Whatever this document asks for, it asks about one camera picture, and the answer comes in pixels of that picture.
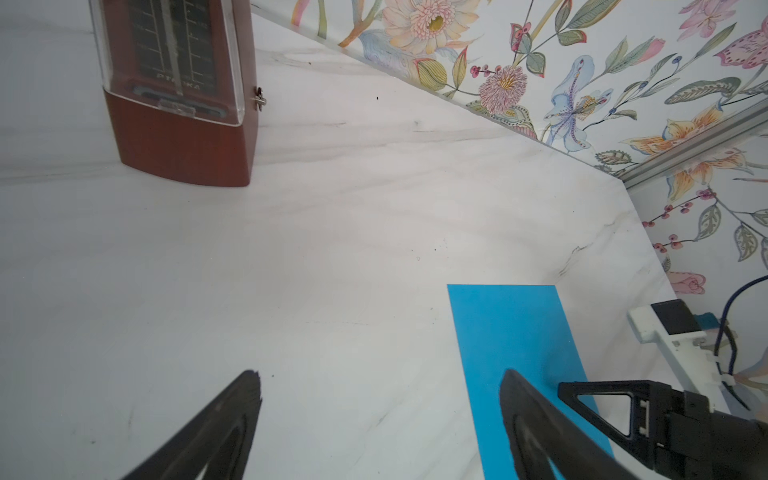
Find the pink flower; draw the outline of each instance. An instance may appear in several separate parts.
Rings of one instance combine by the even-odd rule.
[[[701,8],[704,6],[707,0],[693,0],[691,3],[683,7],[682,10],[680,10],[680,13],[688,13],[693,12],[697,13]]]
[[[520,101],[527,83],[522,67],[507,65],[480,85],[480,103],[490,114],[504,113]]]
[[[692,293],[694,295],[704,293],[702,285],[707,282],[704,275],[691,272],[667,272],[667,278],[675,293]]]
[[[480,0],[386,0],[382,11],[393,46],[416,56],[442,47],[459,47],[458,39],[479,17]]]
[[[511,25],[512,34],[509,36],[509,46],[512,47],[512,51],[516,52],[520,48],[520,40],[523,39],[523,35],[531,30],[531,22],[526,23],[525,26],[520,26],[516,23]]]
[[[760,30],[752,31],[716,54],[724,67],[741,65],[741,68],[755,68],[768,63],[768,17],[763,20]]]
[[[736,13],[736,10],[728,10],[736,2],[738,0],[704,0],[698,6],[688,5],[693,10],[693,14],[680,26],[680,30],[686,29],[686,31],[677,41],[688,38],[696,32],[699,32],[702,38],[711,36],[717,28],[717,22],[730,18]]]
[[[643,56],[640,57],[632,65],[637,65],[638,63],[642,63],[649,58],[653,58],[657,53],[661,51],[662,48],[664,48],[665,43],[666,43],[665,40],[662,40],[661,38],[656,38],[650,43],[650,47],[648,47],[645,53],[643,53]]]

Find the white marble surface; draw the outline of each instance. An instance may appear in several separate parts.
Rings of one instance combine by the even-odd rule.
[[[254,22],[231,190],[118,163],[87,35],[2,31],[80,63],[2,118],[0,477],[120,478],[257,369],[247,478],[482,478],[447,283],[554,284],[590,379],[671,380],[624,318],[673,293],[620,181]]]

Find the green leaf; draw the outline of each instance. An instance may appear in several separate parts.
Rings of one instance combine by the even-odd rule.
[[[673,53],[672,55],[667,55],[666,57],[664,57],[661,60],[659,60],[658,62],[656,62],[654,67],[650,70],[650,75],[648,76],[648,81],[653,80],[653,78],[656,76],[656,74],[659,73],[659,70],[661,70],[661,68],[667,64],[667,62],[670,60],[670,58],[672,58],[675,55],[677,55],[677,53]]]
[[[701,212],[699,216],[699,234],[696,235],[694,241],[699,241],[711,236],[717,232],[717,228],[720,226],[720,220],[723,218],[723,214],[720,209],[717,208],[717,204],[710,205],[706,210]]]
[[[534,75],[544,77],[544,68],[547,64],[547,58],[543,53],[535,51],[525,59],[525,67]]]
[[[565,21],[568,20],[568,16],[571,14],[571,7],[573,6],[573,0],[564,0],[558,14],[554,17],[554,30],[560,31],[565,25]]]
[[[594,156],[600,163],[606,165],[624,165],[632,163],[632,156],[621,150],[602,151]]]
[[[730,35],[730,33],[733,31],[735,27],[736,27],[736,24],[734,23],[730,27],[720,30],[720,33],[710,38],[710,40],[704,44],[701,50],[696,52],[696,54],[694,55],[694,59],[699,58],[701,55],[706,54],[709,50],[712,50],[713,48],[718,46],[720,43],[722,43],[723,40],[728,38],[728,35]]]
[[[749,90],[745,90],[741,92],[745,95],[755,95],[755,94],[766,94],[768,95],[768,80],[765,80],[763,83],[759,85],[755,85],[754,87],[750,88]]]
[[[533,124],[531,123],[531,114],[528,113],[528,109],[521,105],[512,105],[503,113],[493,115],[488,113],[488,109],[482,106],[480,100],[469,102],[467,108],[480,115],[490,117],[498,123],[509,127],[526,137],[533,138],[534,140],[538,139]]]
[[[624,40],[620,41],[619,45],[616,45],[616,48],[614,48],[614,50],[608,54],[608,58],[605,59],[605,71],[609,71],[611,67],[621,61],[621,59],[624,58],[624,56],[627,54],[628,48],[629,44],[627,43],[627,37],[624,37]]]
[[[654,85],[652,88],[648,88],[646,91],[644,91],[643,94],[640,96],[640,98],[650,97],[653,94],[657,94],[678,80],[680,80],[680,78],[675,77],[675,78],[668,78],[665,81],[659,82],[658,85]]]
[[[763,258],[763,264],[768,268],[768,238],[763,238],[761,245],[763,249],[760,251],[760,256]]]
[[[587,34],[581,30],[568,30],[558,33],[558,41],[560,45],[568,46],[574,43],[586,43]]]
[[[578,9],[568,28],[586,28],[598,23],[611,13],[621,0],[588,0]]]
[[[741,85],[741,80],[736,77],[725,77],[720,80],[699,80],[692,84],[682,87],[674,92],[671,97],[664,101],[667,105],[680,103],[682,101],[692,101],[705,97],[709,94],[732,94]]]
[[[518,47],[518,51],[524,55],[529,53],[531,51],[531,35],[526,33],[523,34],[523,38],[520,39],[520,46]]]
[[[768,227],[768,208],[765,210],[758,210],[754,214],[750,215],[752,215],[752,218],[755,219],[757,223],[764,227]]]
[[[432,91],[438,91],[448,84],[448,72],[437,60],[431,58],[417,58],[416,72],[419,75],[419,83]]]
[[[464,47],[462,53],[458,54],[456,61],[453,62],[453,86],[458,88],[467,75],[467,48]]]
[[[749,227],[739,225],[739,228],[733,232],[733,240],[736,242],[736,248],[739,249],[740,262],[748,259],[757,251],[757,237]]]
[[[634,48],[634,50],[626,54],[624,58],[616,62],[616,64],[612,66],[611,69],[609,70],[609,73],[618,73],[634,65],[634,63],[637,62],[640,59],[640,57],[643,56],[643,54],[648,49],[648,47],[650,47],[650,43],[653,40],[654,40],[654,37],[651,37],[646,41],[644,41],[643,43],[639,44],[637,47]]]
[[[619,110],[612,114],[609,118],[629,117],[632,120],[637,120],[637,112],[634,110]]]
[[[624,89],[624,91],[623,91],[623,92],[621,92],[621,96],[619,96],[619,99],[618,99],[618,100],[616,100],[616,105],[620,104],[620,103],[621,103],[621,101],[622,101],[622,100],[624,100],[624,99],[627,97],[627,95],[629,95],[629,94],[630,94],[630,90],[632,90],[633,88],[637,87],[637,86],[638,86],[639,84],[641,84],[641,83],[643,83],[643,82],[642,82],[642,81],[636,81],[636,82],[634,82],[633,84],[629,84],[629,85],[628,85],[628,86],[627,86],[627,87]]]

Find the pink rose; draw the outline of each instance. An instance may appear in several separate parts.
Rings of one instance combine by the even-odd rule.
[[[672,284],[672,289],[675,293],[693,293],[695,295],[701,295],[704,293],[702,287],[707,279],[704,275],[691,272],[667,272],[667,278]]]

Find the black cable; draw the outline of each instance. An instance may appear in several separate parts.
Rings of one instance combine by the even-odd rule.
[[[725,331],[725,336],[728,337],[728,343],[730,344],[731,348],[730,365],[728,368],[732,372],[733,364],[736,362],[736,353],[738,348],[736,347],[736,339],[733,338],[733,332],[730,331],[730,328],[725,326],[723,330]],[[717,362],[717,371],[719,374],[723,375],[723,372],[720,371],[720,362]],[[728,390],[728,393],[730,393],[738,401],[738,403],[741,404],[742,407],[744,407],[747,411],[751,410],[750,407],[747,406],[747,404],[741,399],[741,397],[738,396],[732,385],[723,382],[723,386],[725,386],[725,390]]]
[[[728,337],[728,342],[730,343],[730,362],[728,362],[728,375],[733,375],[733,366],[736,364],[736,355],[738,353],[738,348],[736,347],[736,340],[733,338],[733,334],[730,331],[730,328],[726,325],[728,321],[728,312],[730,311],[730,306],[733,305],[733,301],[741,295],[741,293],[750,288],[752,285],[757,285],[760,282],[764,282],[768,280],[768,275],[762,276],[760,278],[756,278],[755,280],[752,280],[751,282],[747,283],[746,285],[739,288],[737,291],[733,292],[733,295],[730,296],[728,301],[725,304],[725,308],[723,309],[723,316],[720,317],[720,328],[717,330],[717,340],[715,340],[715,348],[714,348],[714,354],[717,358],[717,371],[723,375],[723,371],[720,369],[720,342],[723,341],[723,334],[725,333]],[[732,386],[728,385],[727,383],[723,382],[723,385],[725,386],[725,389],[728,390],[728,393],[730,393],[738,402],[747,410],[750,410],[750,407],[746,406],[746,403],[739,398],[739,396],[736,394],[736,391],[733,389]]]

